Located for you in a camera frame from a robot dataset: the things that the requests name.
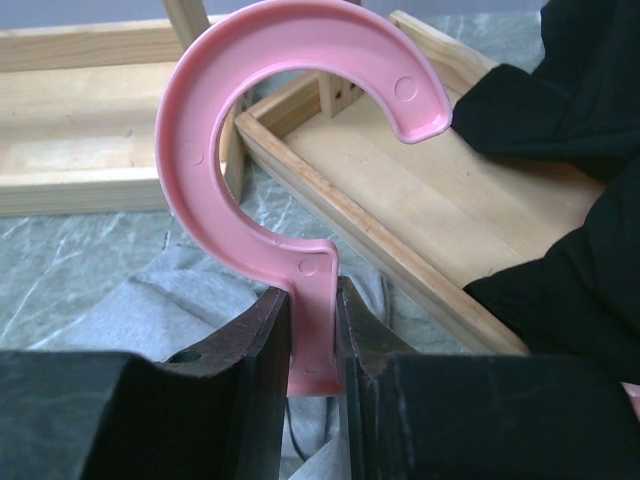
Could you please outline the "pink plastic hanger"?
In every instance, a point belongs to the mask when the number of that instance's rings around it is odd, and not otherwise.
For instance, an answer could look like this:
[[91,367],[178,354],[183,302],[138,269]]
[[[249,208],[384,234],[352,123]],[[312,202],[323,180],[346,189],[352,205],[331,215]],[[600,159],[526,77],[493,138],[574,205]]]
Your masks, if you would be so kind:
[[406,144],[443,133],[452,109],[434,68],[409,37],[346,1],[244,7],[202,33],[169,78],[156,117],[155,164],[171,210],[206,253],[289,294],[288,392],[334,396],[336,246],[276,234],[236,202],[244,150],[233,123],[241,96],[294,70],[325,71],[363,88]]

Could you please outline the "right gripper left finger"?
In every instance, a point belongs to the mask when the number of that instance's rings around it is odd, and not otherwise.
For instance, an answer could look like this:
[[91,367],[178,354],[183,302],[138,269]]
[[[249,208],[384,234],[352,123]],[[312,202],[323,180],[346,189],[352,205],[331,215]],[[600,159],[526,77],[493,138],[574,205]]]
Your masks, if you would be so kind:
[[270,288],[165,362],[118,355],[83,478],[278,478],[290,339],[289,296]]

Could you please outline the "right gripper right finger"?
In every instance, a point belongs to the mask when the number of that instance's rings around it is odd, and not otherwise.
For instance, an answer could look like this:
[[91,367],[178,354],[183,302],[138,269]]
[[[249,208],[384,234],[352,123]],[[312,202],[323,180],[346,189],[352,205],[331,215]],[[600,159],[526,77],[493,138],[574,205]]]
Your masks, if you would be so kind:
[[566,356],[422,354],[338,282],[345,479],[635,479],[622,386]]

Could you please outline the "grey tank top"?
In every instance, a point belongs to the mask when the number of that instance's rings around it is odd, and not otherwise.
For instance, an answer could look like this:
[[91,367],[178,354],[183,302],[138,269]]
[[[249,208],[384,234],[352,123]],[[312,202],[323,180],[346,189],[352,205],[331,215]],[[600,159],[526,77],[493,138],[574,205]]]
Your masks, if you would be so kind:
[[[37,350],[128,350],[154,361],[210,335],[265,292],[194,247],[174,246]],[[337,479],[337,402],[294,398],[282,437],[283,479]]]

